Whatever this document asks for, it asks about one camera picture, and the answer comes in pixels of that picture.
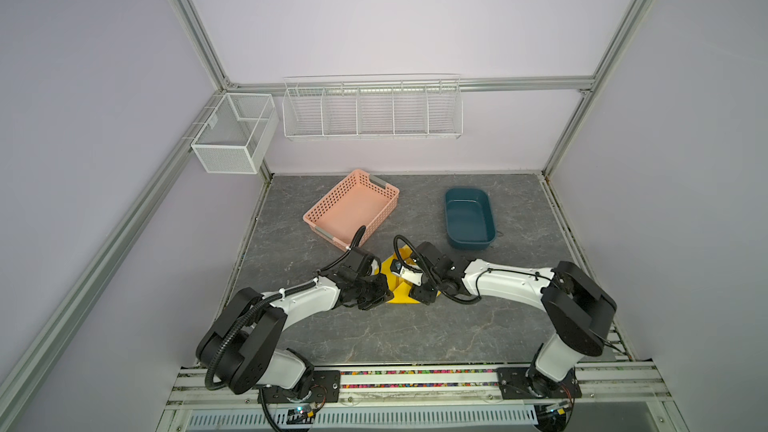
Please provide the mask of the yellow paper napkin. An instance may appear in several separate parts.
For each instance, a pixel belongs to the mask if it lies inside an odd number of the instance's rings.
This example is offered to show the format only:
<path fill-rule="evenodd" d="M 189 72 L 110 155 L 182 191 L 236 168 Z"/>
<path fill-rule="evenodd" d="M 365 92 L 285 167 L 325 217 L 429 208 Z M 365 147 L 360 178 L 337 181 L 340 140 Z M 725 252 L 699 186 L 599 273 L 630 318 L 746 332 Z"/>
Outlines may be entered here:
<path fill-rule="evenodd" d="M 391 255 L 389 258 L 387 258 L 384 261 L 380 269 L 380 273 L 387 277 L 389 288 L 394 293 L 394 298 L 389 301 L 389 304 L 397 304 L 397 305 L 421 304 L 409 298 L 409 291 L 412 285 L 400 279 L 399 277 L 396 277 L 390 271 L 390 265 L 392 264 L 395 258 L 407 261 L 411 266 L 416 266 L 421 270 L 421 268 L 417 265 L 417 263 L 411 259 L 411 251 L 409 249 L 400 249 L 399 252 L 401 253 L 400 256 L 398 256 L 397 254 Z"/>

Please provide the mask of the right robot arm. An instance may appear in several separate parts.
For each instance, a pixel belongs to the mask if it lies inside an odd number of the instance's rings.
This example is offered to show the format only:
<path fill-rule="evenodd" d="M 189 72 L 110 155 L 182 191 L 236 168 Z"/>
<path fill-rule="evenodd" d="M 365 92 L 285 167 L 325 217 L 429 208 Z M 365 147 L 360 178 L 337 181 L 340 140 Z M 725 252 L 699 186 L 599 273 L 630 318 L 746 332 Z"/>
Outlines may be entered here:
<path fill-rule="evenodd" d="M 393 238 L 392 273 L 411 285 L 409 297 L 429 305 L 439 297 L 464 306 L 486 297 L 528 305 L 547 314 L 554 333 L 544 342 L 523 376 L 523 390 L 535 398 L 568 389 L 569 375 L 585 357 L 602 355 L 614 316 L 615 300 L 579 266 L 523 268 L 482 259 L 453 258 L 430 242 Z"/>

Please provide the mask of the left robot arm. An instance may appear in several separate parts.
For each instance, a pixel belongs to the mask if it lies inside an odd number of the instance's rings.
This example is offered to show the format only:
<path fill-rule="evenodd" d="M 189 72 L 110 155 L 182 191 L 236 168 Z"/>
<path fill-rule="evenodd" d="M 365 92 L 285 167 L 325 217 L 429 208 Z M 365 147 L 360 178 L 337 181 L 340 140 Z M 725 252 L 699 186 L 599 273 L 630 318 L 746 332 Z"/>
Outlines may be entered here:
<path fill-rule="evenodd" d="M 365 232 L 359 227 L 344 253 L 307 282 L 270 293 L 239 290 L 197 346 L 196 358 L 206 368 L 205 388 L 239 395 L 267 387 L 308 397 L 314 365 L 278 348 L 283 331 L 315 314 L 342 307 L 367 311 L 393 298 L 379 272 L 381 261 L 360 247 Z"/>

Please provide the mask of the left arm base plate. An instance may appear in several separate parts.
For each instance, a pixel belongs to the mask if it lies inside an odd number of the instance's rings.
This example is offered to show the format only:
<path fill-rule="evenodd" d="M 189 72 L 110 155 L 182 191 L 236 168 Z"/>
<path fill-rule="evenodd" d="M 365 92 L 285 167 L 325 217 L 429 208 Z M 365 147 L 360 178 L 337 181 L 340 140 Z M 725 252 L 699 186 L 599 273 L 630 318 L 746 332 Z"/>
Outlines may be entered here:
<path fill-rule="evenodd" d="M 267 404 L 336 403 L 341 391 L 341 371 L 315 369 L 306 372 L 293 388 L 269 386 L 264 390 Z"/>

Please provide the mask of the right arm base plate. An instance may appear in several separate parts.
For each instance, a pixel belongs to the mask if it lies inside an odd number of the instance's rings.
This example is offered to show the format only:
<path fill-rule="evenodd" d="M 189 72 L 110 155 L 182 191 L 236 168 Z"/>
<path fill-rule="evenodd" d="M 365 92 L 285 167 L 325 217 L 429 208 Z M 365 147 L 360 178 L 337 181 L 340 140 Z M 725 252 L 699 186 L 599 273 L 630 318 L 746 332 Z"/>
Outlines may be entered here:
<path fill-rule="evenodd" d="M 530 367 L 500 367 L 496 370 L 501 396 L 504 400 L 578 399 L 582 391 L 576 368 L 556 382 Z"/>

